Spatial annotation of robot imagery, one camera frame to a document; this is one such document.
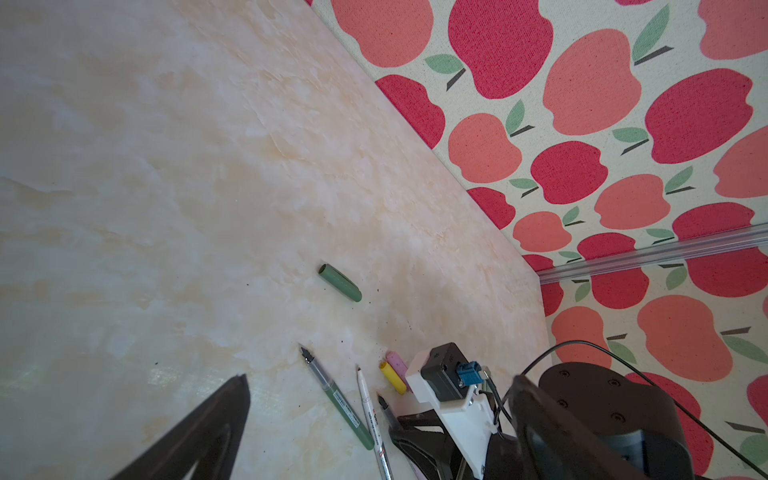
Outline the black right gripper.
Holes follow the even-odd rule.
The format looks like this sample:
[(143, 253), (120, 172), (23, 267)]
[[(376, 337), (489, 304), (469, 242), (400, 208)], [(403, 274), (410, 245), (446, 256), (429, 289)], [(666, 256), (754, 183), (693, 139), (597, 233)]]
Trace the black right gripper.
[(475, 479), (453, 438), (434, 410), (397, 417), (389, 428), (393, 444), (427, 479)]

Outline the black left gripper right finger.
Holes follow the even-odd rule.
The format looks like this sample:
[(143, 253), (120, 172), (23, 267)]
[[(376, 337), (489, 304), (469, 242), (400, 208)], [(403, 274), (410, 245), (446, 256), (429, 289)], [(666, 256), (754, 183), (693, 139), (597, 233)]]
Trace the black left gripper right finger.
[(499, 479), (544, 479), (550, 468), (535, 448), (534, 435), (561, 469), (574, 479), (644, 479), (644, 472), (621, 458), (566, 408), (524, 375), (508, 393), (517, 438), (497, 464)]

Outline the pink pen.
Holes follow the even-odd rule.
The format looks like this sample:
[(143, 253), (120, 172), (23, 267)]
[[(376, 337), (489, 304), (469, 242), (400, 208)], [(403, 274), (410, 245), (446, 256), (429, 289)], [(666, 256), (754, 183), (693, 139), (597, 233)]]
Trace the pink pen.
[[(400, 424), (397, 416), (394, 414), (393, 410), (391, 409), (389, 403), (386, 401), (386, 399), (380, 394), (377, 393), (377, 400), (381, 407), (382, 413), (384, 414), (385, 418), (387, 419), (387, 422), (391, 429), (394, 430), (402, 430), (403, 427)], [(414, 475), (416, 476), (417, 480), (426, 480), (426, 477), (424, 476), (423, 472), (419, 469), (419, 467), (413, 462), (409, 461), (409, 465), (411, 469), (413, 470)]]

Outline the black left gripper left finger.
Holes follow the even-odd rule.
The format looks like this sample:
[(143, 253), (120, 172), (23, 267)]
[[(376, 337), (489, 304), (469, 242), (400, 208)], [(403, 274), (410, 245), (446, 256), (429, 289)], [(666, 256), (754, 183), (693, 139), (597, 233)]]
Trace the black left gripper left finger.
[(114, 477), (228, 479), (250, 403), (247, 376), (241, 374), (230, 378)]

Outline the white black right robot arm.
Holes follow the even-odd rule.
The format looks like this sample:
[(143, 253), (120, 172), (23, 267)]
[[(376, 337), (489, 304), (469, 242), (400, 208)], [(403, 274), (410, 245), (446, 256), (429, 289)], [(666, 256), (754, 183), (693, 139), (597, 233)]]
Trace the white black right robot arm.
[(515, 433), (453, 429), (437, 409), (400, 417), (393, 444), (428, 479), (693, 479), (677, 407), (660, 387), (583, 362), (515, 377)]

